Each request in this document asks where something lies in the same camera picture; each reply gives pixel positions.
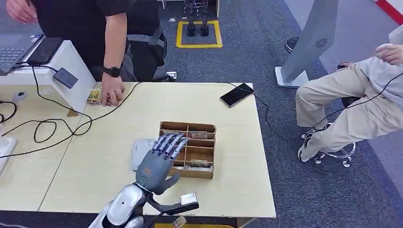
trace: hand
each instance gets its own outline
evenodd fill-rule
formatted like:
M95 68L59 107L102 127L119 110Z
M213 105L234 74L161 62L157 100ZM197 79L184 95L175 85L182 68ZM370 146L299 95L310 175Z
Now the hand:
M30 0L7 0L6 9L9 15L19 23L38 21L37 10Z
M110 97L113 105L117 106L118 101L123 99L125 86L121 77L112 77L107 73L102 75L102 106L106 106L106 101Z
M376 50L376 56L390 65L403 64L403 45L384 45Z

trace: stool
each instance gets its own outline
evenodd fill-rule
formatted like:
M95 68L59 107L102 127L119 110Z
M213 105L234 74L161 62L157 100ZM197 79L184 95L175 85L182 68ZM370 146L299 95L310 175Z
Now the stool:
M342 68L346 68L345 66L342 65L338 65L337 69L342 69ZM359 97L343 97L341 98L341 102L343 103L344 108L347 108L348 106L350 106L352 103L354 103L355 101L359 100ZM334 157L334 158L340 158L340 159L345 159L343 161L343 165L345 167L350 167L350 162L351 162L351 155L353 155L355 152L355 142L352 143L352 149L347 152L344 148L342 148L340 151L335 152L335 153L322 153L317 157L314 158L314 161L316 164L320 164L322 161L322 159L324 158L325 155Z

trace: sneaker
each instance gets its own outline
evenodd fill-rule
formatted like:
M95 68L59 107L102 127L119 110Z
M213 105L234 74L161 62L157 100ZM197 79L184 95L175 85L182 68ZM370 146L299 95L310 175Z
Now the sneaker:
M326 130L327 128L329 128L330 127L330 123L328 123L328 124L326 124L326 126L324 126L322 129L316 129L315 128L315 132L321 132L321 131L324 131L324 130Z
M298 159L299 159L299 161L300 162L302 162L302 163L306 163L306 162L308 162L309 161L309 159L311 159L311 158L313 158L313 157L315 157L315 155L317 154L317 153L315 153L312 157L310 157L310 158L308 158L308 159L302 159L301 158L301 154L302 153L307 153L307 152L309 152L308 151L308 142L311 140L311 138L312 138L312 136L313 136L313 134L315 133L315 131L311 131L311 132L307 132L306 134L305 134L305 138L304 138L304 144L299 148L299 150L298 150Z

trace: red stripe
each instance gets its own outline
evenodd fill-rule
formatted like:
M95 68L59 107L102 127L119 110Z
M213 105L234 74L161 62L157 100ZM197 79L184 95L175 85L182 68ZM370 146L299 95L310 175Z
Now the red stripe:
M399 25L403 24L403 15L386 0L378 0L376 4L383 9Z

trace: smartphone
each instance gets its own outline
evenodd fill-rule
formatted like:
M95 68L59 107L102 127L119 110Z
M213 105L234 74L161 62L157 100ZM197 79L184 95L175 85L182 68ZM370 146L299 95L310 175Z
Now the smartphone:
M237 86L233 90L220 97L220 100L223 101L226 106L232 108L241 100L251 95L253 92L254 90L252 88L250 88L247 84L242 83L241 85Z
M44 38L28 58L27 63L30 65L48 64L62 43L62 38Z

